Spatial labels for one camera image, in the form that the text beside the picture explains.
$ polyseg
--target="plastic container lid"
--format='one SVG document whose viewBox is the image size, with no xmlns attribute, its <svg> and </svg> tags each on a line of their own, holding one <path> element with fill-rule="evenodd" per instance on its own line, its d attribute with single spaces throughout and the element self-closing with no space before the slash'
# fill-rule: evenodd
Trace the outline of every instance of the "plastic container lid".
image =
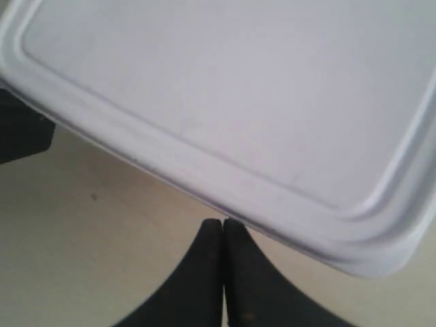
<svg viewBox="0 0 436 327">
<path fill-rule="evenodd" d="M 317 260 L 400 268 L 436 213 L 436 2 L 15 0 L 44 114 Z"/>
</svg>

